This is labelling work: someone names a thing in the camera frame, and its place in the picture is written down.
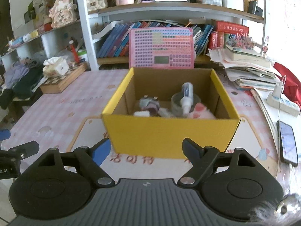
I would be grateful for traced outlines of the wooden chess board box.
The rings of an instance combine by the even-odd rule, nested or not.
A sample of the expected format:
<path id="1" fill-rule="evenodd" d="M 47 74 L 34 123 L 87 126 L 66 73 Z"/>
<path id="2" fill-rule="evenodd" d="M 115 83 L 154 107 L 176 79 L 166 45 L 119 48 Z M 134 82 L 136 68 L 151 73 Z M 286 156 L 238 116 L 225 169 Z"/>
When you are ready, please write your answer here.
<path id="1" fill-rule="evenodd" d="M 48 78 L 40 89 L 43 94 L 56 94 L 63 92 L 73 81 L 86 71 L 86 63 L 81 63 L 69 68 L 63 76 Z"/>

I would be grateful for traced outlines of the row of blue books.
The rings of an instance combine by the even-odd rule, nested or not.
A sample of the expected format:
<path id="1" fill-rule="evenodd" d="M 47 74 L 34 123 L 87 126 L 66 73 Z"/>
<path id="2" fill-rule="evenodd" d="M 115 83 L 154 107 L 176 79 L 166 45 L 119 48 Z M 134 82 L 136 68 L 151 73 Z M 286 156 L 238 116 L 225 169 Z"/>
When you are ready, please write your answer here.
<path id="1" fill-rule="evenodd" d="M 129 31 L 144 27 L 175 27 L 163 21 L 132 21 L 121 22 L 110 29 L 100 40 L 96 51 L 97 58 L 114 58 L 128 55 Z"/>

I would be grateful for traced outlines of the red cloth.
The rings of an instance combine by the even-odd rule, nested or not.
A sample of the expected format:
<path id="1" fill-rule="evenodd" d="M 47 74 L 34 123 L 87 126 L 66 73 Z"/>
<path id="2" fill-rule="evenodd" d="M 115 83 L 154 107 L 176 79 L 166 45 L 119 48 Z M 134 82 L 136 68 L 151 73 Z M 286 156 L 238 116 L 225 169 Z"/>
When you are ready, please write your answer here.
<path id="1" fill-rule="evenodd" d="M 274 68 L 282 75 L 286 76 L 286 83 L 284 86 L 284 94 L 288 99 L 296 103 L 299 107 L 301 105 L 301 84 L 300 80 L 288 68 L 282 64 L 275 63 Z"/>

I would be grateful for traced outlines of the stack of papers and books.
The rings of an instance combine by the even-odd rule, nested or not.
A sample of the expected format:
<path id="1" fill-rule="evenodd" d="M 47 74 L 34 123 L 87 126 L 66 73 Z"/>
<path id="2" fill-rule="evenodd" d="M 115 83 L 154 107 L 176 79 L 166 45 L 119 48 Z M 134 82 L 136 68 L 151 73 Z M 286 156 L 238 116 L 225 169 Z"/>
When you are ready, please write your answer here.
<path id="1" fill-rule="evenodd" d="M 264 91 L 272 91 L 280 82 L 280 73 L 272 66 L 266 68 L 261 65 L 248 62 L 236 62 L 230 60 L 226 54 L 227 49 L 209 50 L 210 59 L 221 66 L 228 79 L 238 89 L 250 90 L 257 88 Z"/>

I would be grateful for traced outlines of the pink paper decoration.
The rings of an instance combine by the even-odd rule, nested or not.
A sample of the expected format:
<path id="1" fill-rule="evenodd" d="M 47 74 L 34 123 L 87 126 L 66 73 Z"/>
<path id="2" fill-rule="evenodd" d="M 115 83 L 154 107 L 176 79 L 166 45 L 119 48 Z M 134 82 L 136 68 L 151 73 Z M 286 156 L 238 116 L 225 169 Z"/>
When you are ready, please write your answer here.
<path id="1" fill-rule="evenodd" d="M 64 27 L 75 22 L 77 20 L 76 8 L 74 0 L 55 0 L 54 6 L 49 10 L 52 28 Z"/>

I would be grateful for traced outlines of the pink keyboard learning tablet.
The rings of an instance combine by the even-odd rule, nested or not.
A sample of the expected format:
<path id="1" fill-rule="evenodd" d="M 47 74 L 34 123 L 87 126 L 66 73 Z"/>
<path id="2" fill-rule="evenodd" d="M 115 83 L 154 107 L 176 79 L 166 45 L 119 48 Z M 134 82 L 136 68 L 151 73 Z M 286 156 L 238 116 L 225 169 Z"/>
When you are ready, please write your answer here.
<path id="1" fill-rule="evenodd" d="M 144 27 L 129 32 L 130 68 L 193 69 L 193 31 L 188 27 Z"/>

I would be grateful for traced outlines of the small white red box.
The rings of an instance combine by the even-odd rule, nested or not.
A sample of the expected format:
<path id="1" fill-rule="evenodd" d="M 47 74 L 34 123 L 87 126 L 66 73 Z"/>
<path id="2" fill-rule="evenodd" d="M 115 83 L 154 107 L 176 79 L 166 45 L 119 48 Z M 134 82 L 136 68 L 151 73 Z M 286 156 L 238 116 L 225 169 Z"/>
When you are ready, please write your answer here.
<path id="1" fill-rule="evenodd" d="M 158 110 L 158 115 L 165 118 L 175 118 L 175 115 L 167 108 L 160 108 Z"/>

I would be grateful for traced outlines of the yellow cardboard box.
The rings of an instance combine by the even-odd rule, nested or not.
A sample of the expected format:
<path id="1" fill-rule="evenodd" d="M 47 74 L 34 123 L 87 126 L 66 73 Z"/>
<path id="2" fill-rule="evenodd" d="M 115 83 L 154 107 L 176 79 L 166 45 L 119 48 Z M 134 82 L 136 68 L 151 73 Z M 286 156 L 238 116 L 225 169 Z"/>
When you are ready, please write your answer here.
<path id="1" fill-rule="evenodd" d="M 184 83 L 210 116 L 183 116 Z M 114 150 L 131 156 L 182 159 L 182 141 L 225 151 L 240 123 L 239 114 L 212 69 L 132 68 L 102 112 Z"/>

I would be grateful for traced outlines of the grey tape roll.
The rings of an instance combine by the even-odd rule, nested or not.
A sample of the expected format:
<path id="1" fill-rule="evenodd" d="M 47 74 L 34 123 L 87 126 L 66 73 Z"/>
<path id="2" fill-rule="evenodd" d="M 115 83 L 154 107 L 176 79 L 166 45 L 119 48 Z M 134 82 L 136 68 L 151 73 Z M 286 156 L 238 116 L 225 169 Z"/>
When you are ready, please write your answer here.
<path id="1" fill-rule="evenodd" d="M 201 99 L 196 94 L 193 95 L 193 100 L 185 100 L 181 92 L 175 93 L 171 97 L 171 112 L 176 117 L 186 117 L 186 115 L 183 115 L 183 111 L 186 110 L 189 114 L 194 110 L 195 105 L 200 102 Z"/>

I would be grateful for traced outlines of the floral tissue pack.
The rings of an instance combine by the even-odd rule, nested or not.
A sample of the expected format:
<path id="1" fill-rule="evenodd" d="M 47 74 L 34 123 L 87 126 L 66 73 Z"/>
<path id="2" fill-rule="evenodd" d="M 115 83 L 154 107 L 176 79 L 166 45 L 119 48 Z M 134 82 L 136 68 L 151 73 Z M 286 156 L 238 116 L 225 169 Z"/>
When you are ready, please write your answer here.
<path id="1" fill-rule="evenodd" d="M 43 74 L 53 78 L 65 75 L 69 70 L 69 65 L 63 57 L 52 57 L 43 63 Z"/>

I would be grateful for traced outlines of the pile of dark clothes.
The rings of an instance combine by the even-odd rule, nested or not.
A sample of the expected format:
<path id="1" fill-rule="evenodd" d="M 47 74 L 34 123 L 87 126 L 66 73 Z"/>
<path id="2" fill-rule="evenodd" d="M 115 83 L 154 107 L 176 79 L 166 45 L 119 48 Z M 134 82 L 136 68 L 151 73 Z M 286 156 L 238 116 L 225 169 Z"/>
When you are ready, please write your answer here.
<path id="1" fill-rule="evenodd" d="M 15 97 L 32 97 L 34 89 L 44 77 L 43 68 L 42 63 L 31 59 L 25 63 L 15 62 L 12 68 L 4 73 L 5 88 L 1 92 L 1 109 L 7 109 Z"/>

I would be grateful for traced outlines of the pink plush toy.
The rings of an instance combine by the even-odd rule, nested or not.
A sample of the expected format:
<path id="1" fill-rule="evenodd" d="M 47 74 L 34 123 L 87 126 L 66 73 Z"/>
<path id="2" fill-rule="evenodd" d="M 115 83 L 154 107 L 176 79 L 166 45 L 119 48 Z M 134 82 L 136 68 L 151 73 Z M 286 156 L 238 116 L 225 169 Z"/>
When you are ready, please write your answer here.
<path id="1" fill-rule="evenodd" d="M 188 119 L 216 119 L 216 117 L 202 103 L 197 103 L 194 110 L 188 114 Z"/>

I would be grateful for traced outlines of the red pen with white top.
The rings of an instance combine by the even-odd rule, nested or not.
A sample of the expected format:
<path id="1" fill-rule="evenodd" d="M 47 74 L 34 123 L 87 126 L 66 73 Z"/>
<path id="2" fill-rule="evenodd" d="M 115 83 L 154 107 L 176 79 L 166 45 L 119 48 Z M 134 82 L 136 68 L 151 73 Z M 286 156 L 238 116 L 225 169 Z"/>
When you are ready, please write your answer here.
<path id="1" fill-rule="evenodd" d="M 78 56 L 78 53 L 75 49 L 75 46 L 74 46 L 74 41 L 73 40 L 70 40 L 69 41 L 69 47 L 70 47 L 70 50 L 74 56 L 74 60 L 76 63 L 80 63 L 80 59 L 79 59 L 79 56 Z"/>

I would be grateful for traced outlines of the smartphone on table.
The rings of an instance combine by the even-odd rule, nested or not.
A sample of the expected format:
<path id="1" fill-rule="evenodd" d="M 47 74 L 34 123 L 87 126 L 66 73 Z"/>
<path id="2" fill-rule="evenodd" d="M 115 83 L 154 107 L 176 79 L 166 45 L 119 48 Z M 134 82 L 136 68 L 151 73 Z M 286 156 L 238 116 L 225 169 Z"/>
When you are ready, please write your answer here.
<path id="1" fill-rule="evenodd" d="M 298 166 L 298 153 L 292 126 L 277 121 L 277 129 L 280 134 L 280 159 L 293 167 Z"/>

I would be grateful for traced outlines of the white bookshelf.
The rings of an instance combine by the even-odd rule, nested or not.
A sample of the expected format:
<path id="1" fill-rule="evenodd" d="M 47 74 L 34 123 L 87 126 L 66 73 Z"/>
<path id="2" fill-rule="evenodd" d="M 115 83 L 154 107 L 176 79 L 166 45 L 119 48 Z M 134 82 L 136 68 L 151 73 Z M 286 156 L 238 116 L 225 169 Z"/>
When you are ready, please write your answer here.
<path id="1" fill-rule="evenodd" d="M 10 8 L 13 11 L 19 12 L 23 15 L 25 5 L 30 1 L 27 0 L 9 0 Z M 198 3 L 185 3 L 185 2 L 154 2 L 154 3 L 140 3 L 132 5 L 122 5 L 109 7 L 96 12 L 87 12 L 86 0 L 77 0 L 79 6 L 79 22 L 81 24 L 85 47 L 88 54 L 88 62 L 91 70 L 98 70 L 99 65 L 95 54 L 96 41 L 92 39 L 92 35 L 96 34 L 95 22 L 100 27 L 112 21 L 138 21 L 138 20 L 169 20 L 187 22 L 189 19 L 205 17 L 207 20 L 213 19 L 216 21 L 229 21 L 236 24 L 243 24 L 245 21 L 253 21 L 263 24 L 262 43 L 265 34 L 265 18 L 249 14 L 240 10 Z M 58 54 L 59 39 L 58 33 L 54 30 L 42 35 L 41 41 L 44 43 L 44 51 L 47 57 L 53 57 Z M 263 47 L 263 44 L 256 44 L 257 47 Z M 2 57 L 5 70 L 9 70 L 12 64 L 19 58 L 31 57 L 30 46 L 21 45 L 16 50 L 8 53 Z"/>

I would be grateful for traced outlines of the white power strip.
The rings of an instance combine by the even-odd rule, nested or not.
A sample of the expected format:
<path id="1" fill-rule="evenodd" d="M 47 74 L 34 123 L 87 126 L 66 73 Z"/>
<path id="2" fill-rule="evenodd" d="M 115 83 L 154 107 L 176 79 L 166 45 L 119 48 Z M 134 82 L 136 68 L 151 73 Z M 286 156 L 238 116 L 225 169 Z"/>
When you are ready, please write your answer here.
<path id="1" fill-rule="evenodd" d="M 296 103 L 282 97 L 278 98 L 273 96 L 271 93 L 268 94 L 266 102 L 271 107 L 280 109 L 281 111 L 284 111 L 294 117 L 298 117 L 300 113 L 300 108 Z"/>

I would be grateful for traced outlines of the white tube with cap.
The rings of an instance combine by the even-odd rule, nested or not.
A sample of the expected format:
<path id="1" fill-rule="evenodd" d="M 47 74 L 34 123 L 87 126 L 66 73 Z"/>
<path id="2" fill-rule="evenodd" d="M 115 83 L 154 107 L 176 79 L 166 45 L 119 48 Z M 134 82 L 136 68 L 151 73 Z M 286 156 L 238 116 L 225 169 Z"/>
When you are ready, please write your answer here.
<path id="1" fill-rule="evenodd" d="M 182 85 L 183 97 L 180 100 L 183 116 L 187 116 L 190 113 L 191 106 L 193 105 L 193 85 L 190 82 L 186 82 Z"/>

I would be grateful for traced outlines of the white charger plug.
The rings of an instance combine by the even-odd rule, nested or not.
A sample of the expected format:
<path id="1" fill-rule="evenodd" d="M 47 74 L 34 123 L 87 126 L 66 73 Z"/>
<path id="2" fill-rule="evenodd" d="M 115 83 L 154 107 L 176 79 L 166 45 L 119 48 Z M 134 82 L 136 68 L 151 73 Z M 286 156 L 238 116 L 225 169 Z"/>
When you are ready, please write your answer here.
<path id="1" fill-rule="evenodd" d="M 136 111 L 136 112 L 134 112 L 133 116 L 136 116 L 136 117 L 150 117 L 151 114 L 150 114 L 150 111 L 145 110 L 145 111 Z"/>

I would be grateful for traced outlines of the small grey frog toy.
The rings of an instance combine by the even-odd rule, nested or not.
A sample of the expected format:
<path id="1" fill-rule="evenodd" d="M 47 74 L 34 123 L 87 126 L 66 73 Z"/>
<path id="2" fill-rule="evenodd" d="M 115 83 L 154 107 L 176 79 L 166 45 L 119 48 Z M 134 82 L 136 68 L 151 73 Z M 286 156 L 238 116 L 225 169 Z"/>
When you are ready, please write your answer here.
<path id="1" fill-rule="evenodd" d="M 160 109 L 160 103 L 156 96 L 150 97 L 148 95 L 144 95 L 139 100 L 139 107 L 141 111 L 149 111 L 151 116 L 155 116 L 158 114 L 158 110 Z"/>

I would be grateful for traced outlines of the red chinese dictionary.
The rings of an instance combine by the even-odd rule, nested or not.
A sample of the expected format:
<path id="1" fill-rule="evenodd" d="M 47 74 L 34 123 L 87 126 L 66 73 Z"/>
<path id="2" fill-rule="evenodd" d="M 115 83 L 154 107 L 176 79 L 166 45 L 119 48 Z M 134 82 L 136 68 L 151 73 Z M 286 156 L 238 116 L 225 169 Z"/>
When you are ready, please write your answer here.
<path id="1" fill-rule="evenodd" d="M 241 24 L 236 24 L 227 21 L 214 21 L 212 20 L 212 25 L 218 32 L 224 32 L 227 34 L 235 34 L 247 36 L 249 34 L 249 27 L 243 26 Z"/>

